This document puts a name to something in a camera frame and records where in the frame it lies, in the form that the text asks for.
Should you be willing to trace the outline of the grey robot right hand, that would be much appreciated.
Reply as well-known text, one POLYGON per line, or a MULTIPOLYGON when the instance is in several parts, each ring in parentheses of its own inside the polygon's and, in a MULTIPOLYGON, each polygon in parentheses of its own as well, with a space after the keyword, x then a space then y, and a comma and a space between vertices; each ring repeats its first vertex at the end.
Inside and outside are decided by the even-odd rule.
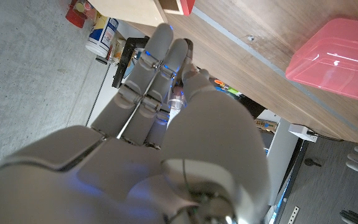
POLYGON ((0 164, 0 223, 259 223, 270 175, 253 116, 157 26, 91 126, 0 164))

